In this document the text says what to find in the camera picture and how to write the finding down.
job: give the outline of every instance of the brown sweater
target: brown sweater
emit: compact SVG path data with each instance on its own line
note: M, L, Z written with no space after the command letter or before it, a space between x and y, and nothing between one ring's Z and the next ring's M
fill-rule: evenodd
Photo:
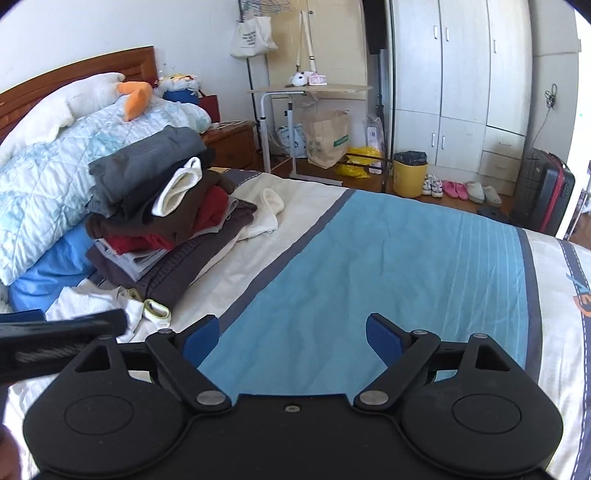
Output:
M110 236L144 236L151 233L162 235L174 245L180 245L191 238L195 216L203 203L205 194L213 185L219 185L227 194L234 191L234 185L218 172L205 170L203 178L187 192L178 208L166 217L144 215L146 220L130 221L117 216L105 218L92 214L86 221L86 232L91 238Z

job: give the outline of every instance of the orange plush toy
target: orange plush toy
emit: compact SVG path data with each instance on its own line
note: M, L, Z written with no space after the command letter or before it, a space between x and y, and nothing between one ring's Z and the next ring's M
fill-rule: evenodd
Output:
M150 104L152 86L147 82L122 82L117 87L121 95L129 95L123 108L125 121L138 118Z

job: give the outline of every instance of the suitcase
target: suitcase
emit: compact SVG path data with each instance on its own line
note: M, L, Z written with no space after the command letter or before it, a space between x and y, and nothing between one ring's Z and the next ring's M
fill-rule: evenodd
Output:
M515 186L510 218L515 225L555 236L574 189L574 175L556 155L527 152Z

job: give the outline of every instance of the white plush toy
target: white plush toy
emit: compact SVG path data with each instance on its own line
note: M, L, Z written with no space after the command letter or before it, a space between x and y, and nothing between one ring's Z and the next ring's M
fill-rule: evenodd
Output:
M304 72L298 72L291 78L291 84L294 87L303 87L308 85L308 77Z

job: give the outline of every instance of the blue pillow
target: blue pillow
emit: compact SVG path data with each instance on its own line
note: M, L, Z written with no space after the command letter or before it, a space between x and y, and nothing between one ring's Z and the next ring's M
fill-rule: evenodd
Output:
M8 301L15 312L46 312L64 287L75 287L96 271L86 258L93 240L86 233L84 222L85 219L69 230L8 287Z

